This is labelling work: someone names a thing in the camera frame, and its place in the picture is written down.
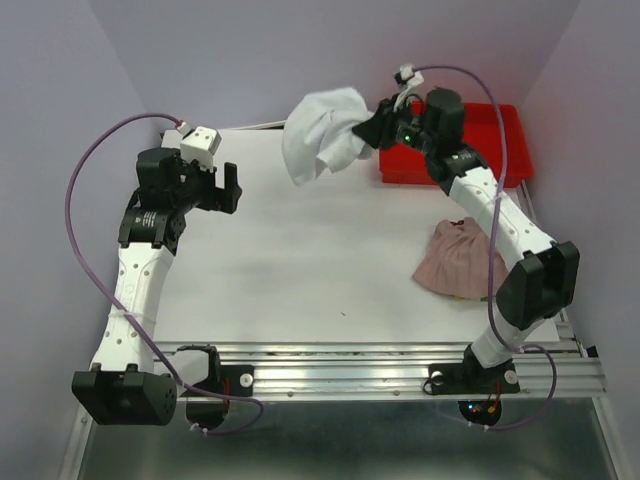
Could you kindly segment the white skirt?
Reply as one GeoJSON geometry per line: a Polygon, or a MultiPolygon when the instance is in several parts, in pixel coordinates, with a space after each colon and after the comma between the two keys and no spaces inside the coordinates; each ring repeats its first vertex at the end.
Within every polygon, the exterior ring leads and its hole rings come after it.
{"type": "Polygon", "coordinates": [[[288,116],[282,134],[282,156],[294,185],[370,158],[373,148],[352,128],[371,117],[364,98],[352,87],[306,95],[288,116]]]}

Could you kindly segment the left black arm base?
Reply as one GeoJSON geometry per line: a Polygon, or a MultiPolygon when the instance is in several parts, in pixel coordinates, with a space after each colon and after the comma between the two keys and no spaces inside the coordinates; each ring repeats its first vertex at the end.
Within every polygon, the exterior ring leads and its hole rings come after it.
{"type": "MultiPolygon", "coordinates": [[[[223,363],[213,345],[182,345],[176,350],[175,359],[178,372],[196,388],[243,399],[253,396],[254,367],[223,363]]],[[[229,400],[213,399],[181,387],[178,390],[188,399],[185,414],[194,430],[205,434],[223,432],[223,424],[231,413],[229,400]]]]}

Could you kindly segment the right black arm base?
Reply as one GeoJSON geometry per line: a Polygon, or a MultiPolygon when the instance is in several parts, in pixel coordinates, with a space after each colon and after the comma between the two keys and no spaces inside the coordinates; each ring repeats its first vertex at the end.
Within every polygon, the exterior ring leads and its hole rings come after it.
{"type": "Polygon", "coordinates": [[[422,391],[429,396],[460,396],[458,408],[463,418],[490,428],[501,418],[502,397],[521,389],[512,360],[485,369],[468,345],[459,363],[431,364],[422,391]]]}

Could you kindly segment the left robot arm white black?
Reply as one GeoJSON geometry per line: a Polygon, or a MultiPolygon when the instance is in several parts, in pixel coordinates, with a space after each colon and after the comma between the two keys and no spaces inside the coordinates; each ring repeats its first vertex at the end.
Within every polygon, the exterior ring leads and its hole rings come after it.
{"type": "Polygon", "coordinates": [[[216,170],[185,160],[175,148],[139,153],[138,187],[118,233],[118,279],[107,290],[112,307],[101,343],[71,389],[99,425],[164,426],[184,380],[153,340],[163,286],[193,209],[232,214],[242,189],[235,164],[216,170]]]}

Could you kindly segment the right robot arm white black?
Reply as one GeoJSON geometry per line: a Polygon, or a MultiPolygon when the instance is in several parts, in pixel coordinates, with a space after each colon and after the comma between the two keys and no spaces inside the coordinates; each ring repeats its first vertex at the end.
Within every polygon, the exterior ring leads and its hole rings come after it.
{"type": "Polygon", "coordinates": [[[573,300],[580,253],[537,227],[504,193],[487,161],[463,140],[465,106],[454,91],[436,88],[421,113],[394,96],[353,133],[375,149],[404,145],[423,154],[429,177],[473,218],[490,239],[508,275],[489,290],[489,326],[460,366],[463,384],[482,390],[496,368],[520,350],[528,336],[573,300]]]}

